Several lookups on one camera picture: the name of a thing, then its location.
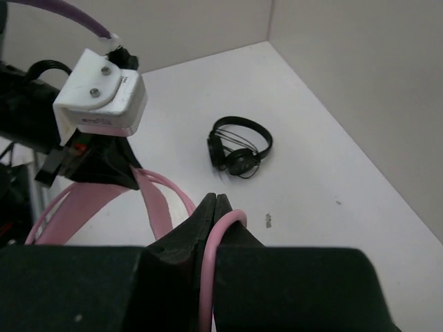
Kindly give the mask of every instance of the ear cup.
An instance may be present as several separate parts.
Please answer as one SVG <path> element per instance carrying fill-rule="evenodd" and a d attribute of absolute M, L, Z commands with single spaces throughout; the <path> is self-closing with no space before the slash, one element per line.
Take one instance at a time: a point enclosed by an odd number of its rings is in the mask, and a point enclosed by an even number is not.
<path fill-rule="evenodd" d="M 258 162 L 250 149 L 238 149 L 226 157 L 225 164 L 230 175 L 242 175 L 251 171 Z"/>
<path fill-rule="evenodd" d="M 210 161 L 213 164 L 213 167 L 223 169 L 225 155 L 221 138 L 216 135 L 210 134 L 208 137 L 208 149 Z"/>

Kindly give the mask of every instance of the table surface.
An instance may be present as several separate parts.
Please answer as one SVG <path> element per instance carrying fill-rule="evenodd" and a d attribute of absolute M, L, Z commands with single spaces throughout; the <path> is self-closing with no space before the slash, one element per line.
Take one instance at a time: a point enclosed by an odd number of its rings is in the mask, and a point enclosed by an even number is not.
<path fill-rule="evenodd" d="M 195 203 L 208 192 L 226 193 L 268 246 L 361 249 L 377 269 L 399 327 L 441 331 L 443 245 L 268 42 L 143 77 L 149 100 L 129 141 L 145 168 L 172 179 Z M 259 122 L 275 140 L 250 180 L 216 172 L 210 164 L 208 132 L 218 118 L 231 115 Z M 248 129 L 233 130 L 265 146 Z M 59 181 L 54 190 L 66 183 Z M 186 212 L 174 194 L 164 192 L 176 225 Z M 69 243 L 153 240 L 140 193 L 128 192 Z"/>

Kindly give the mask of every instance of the white wall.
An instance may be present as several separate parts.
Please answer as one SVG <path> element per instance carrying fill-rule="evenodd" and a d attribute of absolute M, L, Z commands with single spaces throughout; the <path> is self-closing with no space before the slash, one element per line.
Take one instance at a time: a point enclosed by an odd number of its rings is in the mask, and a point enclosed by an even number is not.
<path fill-rule="evenodd" d="M 266 40 L 271 0 L 69 0 L 119 35 L 142 72 Z M 85 28 L 43 10 L 10 4 L 3 58 L 22 69 L 41 59 L 73 66 L 85 47 L 103 51 Z M 44 77 L 60 85 L 62 73 Z"/>
<path fill-rule="evenodd" d="M 443 2 L 275 0 L 270 41 L 443 240 Z"/>

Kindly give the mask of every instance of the purple cable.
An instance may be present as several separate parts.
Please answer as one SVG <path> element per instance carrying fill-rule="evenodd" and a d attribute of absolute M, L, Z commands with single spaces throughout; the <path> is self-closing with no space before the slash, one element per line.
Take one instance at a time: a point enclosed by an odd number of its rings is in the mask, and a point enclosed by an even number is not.
<path fill-rule="evenodd" d="M 7 0 L 6 2 L 20 3 L 28 5 L 71 19 L 86 29 L 90 30 L 99 37 L 111 39 L 111 33 L 95 19 L 90 17 L 87 13 L 72 6 L 63 0 Z"/>

